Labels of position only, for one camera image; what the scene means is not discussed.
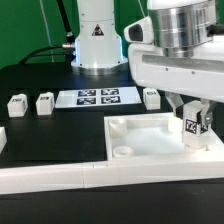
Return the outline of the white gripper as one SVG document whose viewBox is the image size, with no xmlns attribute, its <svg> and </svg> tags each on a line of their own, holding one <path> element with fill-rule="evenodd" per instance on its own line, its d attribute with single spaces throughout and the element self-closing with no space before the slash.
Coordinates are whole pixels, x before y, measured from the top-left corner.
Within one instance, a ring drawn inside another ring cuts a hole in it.
<svg viewBox="0 0 224 224">
<path fill-rule="evenodd" d="M 224 103 L 224 35 L 215 35 L 209 42 L 194 47 L 194 56 L 187 58 L 166 57 L 153 44 L 149 16 L 127 26 L 124 36 L 130 43 L 128 59 L 135 83 L 166 91 L 174 116 L 180 119 L 184 102 L 179 94 L 208 99 L 200 101 L 199 124 L 202 128 L 209 126 L 216 102 Z"/>
</svg>

